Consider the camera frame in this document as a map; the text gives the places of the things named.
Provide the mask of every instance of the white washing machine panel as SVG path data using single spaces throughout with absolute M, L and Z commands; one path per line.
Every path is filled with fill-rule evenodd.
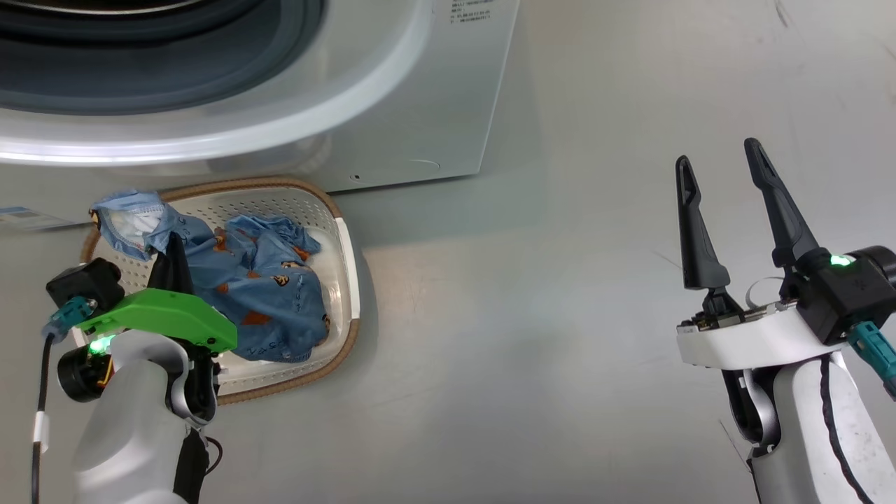
M 111 192 L 287 174 L 326 191 L 474 174 L 519 0 L 329 0 L 298 61 L 200 107 L 0 109 L 4 208 L 86 222 Z

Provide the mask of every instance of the rubber gasket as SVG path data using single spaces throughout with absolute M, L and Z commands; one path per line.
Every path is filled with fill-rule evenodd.
M 223 100 L 292 65 L 324 11 L 324 0 L 262 0 L 223 26 L 151 45 L 0 38 L 0 107 L 118 116 Z
M 0 37 L 53 44 L 159 44 L 232 22 L 262 0 L 212 0 L 176 10 L 101 16 L 0 4 Z

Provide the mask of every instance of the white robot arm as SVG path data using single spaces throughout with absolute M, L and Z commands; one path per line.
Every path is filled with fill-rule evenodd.
M 152 268 L 148 288 L 125 296 L 121 274 L 95 259 L 47 284 L 60 308 L 44 330 L 47 343 L 35 422 L 32 503 L 39 499 L 39 459 L 46 447 L 50 344 L 73 326 L 95 339 L 63 355 L 59 384 L 73 400 L 96 401 L 74 455 L 79 504 L 198 504 L 209 467 L 202 429 L 218 406 L 213 361 L 236 347 L 237 331 L 193 295 L 183 243 L 172 235 Z
M 678 326 L 682 359 L 721 369 L 731 412 L 753 444 L 762 504 L 896 502 L 896 470 L 840 351 L 852 346 L 896 397 L 896 352 L 879 333 L 896 310 L 896 255 L 883 247 L 832 256 L 815 242 L 755 139 L 745 142 L 784 269 L 780 301 L 743 310 L 728 295 L 700 214 L 690 161 L 676 164 L 686 289 L 708 289 Z

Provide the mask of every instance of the blue clothing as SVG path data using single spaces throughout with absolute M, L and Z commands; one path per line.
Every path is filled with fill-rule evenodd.
M 181 215 L 155 193 L 130 191 L 91 207 L 99 232 L 123 254 L 148 260 L 174 231 L 184 241 L 194 292 L 237 326 L 233 351 L 250 361 L 306 361 L 329 318 L 306 259 L 321 245 L 286 217 L 240 215 L 215 231 Z

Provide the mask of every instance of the plastic basket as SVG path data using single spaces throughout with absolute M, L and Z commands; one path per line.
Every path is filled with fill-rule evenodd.
M 253 178 L 187 187 L 162 194 L 178 212 L 203 219 L 213 229 L 237 215 L 286 216 L 308 229 L 322 251 L 308 264 L 323 286 L 323 302 L 332 321 L 327 339 L 311 358 L 299 363 L 246 361 L 233 353 L 218 358 L 219 404 L 232 404 L 300 387 L 331 373 L 348 356 L 358 337 L 361 304 L 358 272 L 349 230 L 339 208 L 323 191 L 288 178 Z M 152 261 L 144 263 L 116 252 L 93 231 L 81 261 L 103 257 L 121 268 L 127 293 L 146 287 Z M 78 344 L 89 338 L 75 332 Z

